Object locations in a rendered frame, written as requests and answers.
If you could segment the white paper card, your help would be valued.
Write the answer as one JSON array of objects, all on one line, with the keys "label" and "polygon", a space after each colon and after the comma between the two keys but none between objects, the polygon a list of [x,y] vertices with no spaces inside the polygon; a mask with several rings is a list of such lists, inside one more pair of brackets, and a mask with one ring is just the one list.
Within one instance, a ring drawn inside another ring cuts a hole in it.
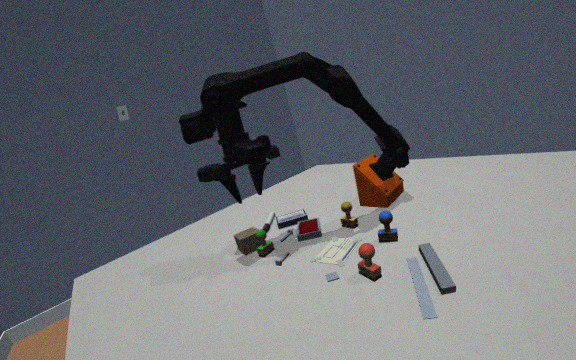
[{"label": "white paper card", "polygon": [[315,257],[311,258],[310,262],[320,262],[325,264],[335,264],[343,266],[344,261],[349,257],[354,248],[357,246],[359,239],[346,239],[332,237],[332,240],[325,246],[325,248]]}]

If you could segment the rubber stamp with green knob handle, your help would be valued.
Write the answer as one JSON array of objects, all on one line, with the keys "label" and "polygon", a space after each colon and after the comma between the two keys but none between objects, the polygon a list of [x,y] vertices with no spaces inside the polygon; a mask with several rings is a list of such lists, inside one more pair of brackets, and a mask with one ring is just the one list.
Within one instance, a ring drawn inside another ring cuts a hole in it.
[{"label": "rubber stamp with green knob handle", "polygon": [[257,248],[257,252],[259,254],[259,257],[265,258],[266,256],[268,256],[270,254],[270,252],[272,252],[275,249],[273,246],[273,243],[272,243],[272,241],[266,241],[265,242],[266,232],[263,229],[259,229],[257,231],[256,237],[262,243],[262,245]]}]

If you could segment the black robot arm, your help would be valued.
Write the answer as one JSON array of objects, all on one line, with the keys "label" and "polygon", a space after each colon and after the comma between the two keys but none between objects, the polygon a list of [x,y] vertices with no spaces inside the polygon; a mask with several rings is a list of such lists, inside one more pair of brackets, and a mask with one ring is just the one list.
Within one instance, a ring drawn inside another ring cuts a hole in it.
[{"label": "black robot arm", "polygon": [[[318,85],[334,101],[352,109],[377,134],[374,139],[383,153],[377,163],[369,167],[382,181],[392,178],[392,171],[396,168],[409,164],[407,152],[410,147],[404,137],[364,99],[345,68],[331,65],[307,52],[241,72],[208,76],[200,95],[201,110],[180,116],[183,139],[193,144],[213,138],[216,127],[218,135],[244,128],[239,109],[246,107],[246,103],[241,98],[301,77]],[[250,140],[248,134],[242,136],[240,141],[235,137],[228,139],[230,162],[238,159],[249,165],[265,160],[265,152],[271,150],[269,137],[263,135]]]}]

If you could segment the red rubber stamp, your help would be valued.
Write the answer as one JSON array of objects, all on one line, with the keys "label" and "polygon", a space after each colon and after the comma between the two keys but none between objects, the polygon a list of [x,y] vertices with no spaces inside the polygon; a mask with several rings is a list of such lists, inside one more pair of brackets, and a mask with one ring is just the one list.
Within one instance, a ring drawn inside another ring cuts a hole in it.
[{"label": "red rubber stamp", "polygon": [[359,248],[359,256],[363,259],[358,262],[358,273],[371,281],[376,281],[382,277],[381,266],[372,262],[372,258],[375,255],[375,248],[369,243],[364,243]]}]

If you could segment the red ink pad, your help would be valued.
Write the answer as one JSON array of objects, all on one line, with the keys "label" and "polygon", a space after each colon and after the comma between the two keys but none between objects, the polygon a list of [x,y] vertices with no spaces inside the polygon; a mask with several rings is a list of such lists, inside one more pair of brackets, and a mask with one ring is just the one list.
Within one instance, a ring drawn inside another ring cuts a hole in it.
[{"label": "red ink pad", "polygon": [[298,222],[297,226],[298,241],[300,242],[322,237],[320,226],[321,224],[319,218]]}]

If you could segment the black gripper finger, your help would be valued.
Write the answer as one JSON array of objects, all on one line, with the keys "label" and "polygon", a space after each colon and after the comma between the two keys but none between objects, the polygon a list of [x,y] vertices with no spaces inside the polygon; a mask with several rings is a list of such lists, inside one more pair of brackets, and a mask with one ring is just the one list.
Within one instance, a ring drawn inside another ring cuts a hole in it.
[{"label": "black gripper finger", "polygon": [[239,204],[243,203],[236,184],[236,174],[232,174],[222,179],[216,179],[214,181],[220,181],[220,183],[232,194],[232,196],[237,200]]},{"label": "black gripper finger", "polygon": [[270,164],[270,161],[259,165],[248,165],[248,169],[258,195],[262,194],[263,174],[268,164]]}]

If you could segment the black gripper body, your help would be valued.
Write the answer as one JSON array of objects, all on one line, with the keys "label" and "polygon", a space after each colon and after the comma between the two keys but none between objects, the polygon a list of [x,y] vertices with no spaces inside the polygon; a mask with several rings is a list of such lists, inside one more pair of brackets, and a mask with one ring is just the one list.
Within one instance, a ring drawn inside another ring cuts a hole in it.
[{"label": "black gripper body", "polygon": [[[243,163],[243,161],[240,161],[238,159],[236,160],[237,162],[235,162],[235,161],[230,162],[229,156],[228,156],[228,142],[229,142],[228,139],[231,137],[235,137],[236,141],[240,141],[240,140],[243,140],[242,135],[244,135],[244,134],[249,135],[248,132],[245,133],[244,128],[243,128],[243,129],[238,129],[238,130],[234,130],[231,132],[227,132],[227,133],[218,135],[219,139],[220,139],[220,140],[218,140],[218,143],[219,143],[219,145],[222,145],[222,148],[224,151],[223,161],[226,163],[223,163],[223,164],[212,163],[212,164],[209,164],[207,166],[198,168],[199,182],[211,182],[211,181],[214,181],[216,179],[222,179],[222,178],[228,177],[228,176],[232,175],[230,170],[241,167],[242,165],[245,165]],[[259,164],[262,164],[264,162],[267,162],[266,158],[273,159],[273,158],[276,158],[279,156],[280,156],[279,149],[275,145],[271,145],[271,150],[265,152],[265,160],[257,161],[251,165],[259,165]]]}]

